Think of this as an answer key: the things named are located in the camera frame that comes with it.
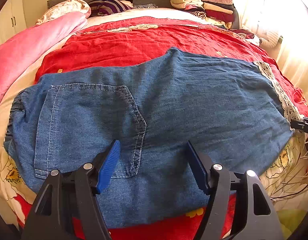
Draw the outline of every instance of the white lace trim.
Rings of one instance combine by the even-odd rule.
[[[284,110],[284,117],[290,123],[292,120],[301,121],[304,115],[300,114],[297,107],[293,104],[290,98],[287,96],[286,92],[282,89],[281,85],[276,80],[270,65],[263,61],[254,61],[254,64],[258,66],[262,75],[268,78],[278,95],[279,101],[281,101],[281,106]]]

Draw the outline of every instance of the blue gripper pad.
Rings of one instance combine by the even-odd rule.
[[[108,187],[120,154],[121,143],[119,140],[116,140],[98,172],[98,182],[96,185],[98,193],[101,193]]]
[[[190,141],[186,143],[185,156],[187,158],[187,161],[189,162],[198,188],[202,190],[206,195],[210,195],[209,185],[207,181],[208,172],[204,168],[198,154],[196,153]]]

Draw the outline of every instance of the black clamp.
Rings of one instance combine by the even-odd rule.
[[[107,151],[76,171],[52,170],[35,198],[21,240],[79,240],[73,217],[81,220],[86,240],[111,240],[96,194],[107,187],[120,152],[120,142],[113,140]]]
[[[114,140],[109,150],[76,171],[52,170],[33,203],[22,240],[78,240],[73,217],[81,220],[86,240],[111,240],[95,194],[108,185],[119,153],[119,141]],[[110,155],[114,166],[104,169]],[[220,239],[231,190],[236,190],[236,206],[226,240],[283,240],[273,204],[253,171],[228,171],[207,154],[197,153],[189,141],[185,155],[198,187],[210,195],[194,240]]]
[[[230,236],[226,240],[283,240],[273,203],[255,174],[228,171],[204,153],[197,153],[187,142],[187,160],[199,189],[210,195],[204,217],[194,240],[219,240],[231,190],[236,205]]]
[[[308,133],[308,117],[304,117],[302,121],[290,121],[290,127]]]

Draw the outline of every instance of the striped pillow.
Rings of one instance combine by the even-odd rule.
[[[92,10],[91,16],[105,16],[131,9],[118,0],[92,0],[88,5]]]

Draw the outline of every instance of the metal screw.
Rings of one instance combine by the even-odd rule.
[[[215,170],[217,170],[217,171],[220,171],[220,170],[223,168],[223,166],[220,165],[220,164],[214,164],[214,165],[213,165],[213,168],[214,168]]]
[[[256,173],[254,171],[252,171],[252,170],[248,170],[246,173],[250,177],[255,177],[256,176]]]
[[[51,171],[51,175],[52,175],[52,176],[56,176],[57,174],[58,174],[58,170],[52,170],[52,171]]]
[[[84,166],[83,166],[83,168],[85,170],[90,170],[92,167],[93,167],[93,164],[91,164],[91,163],[85,163]]]

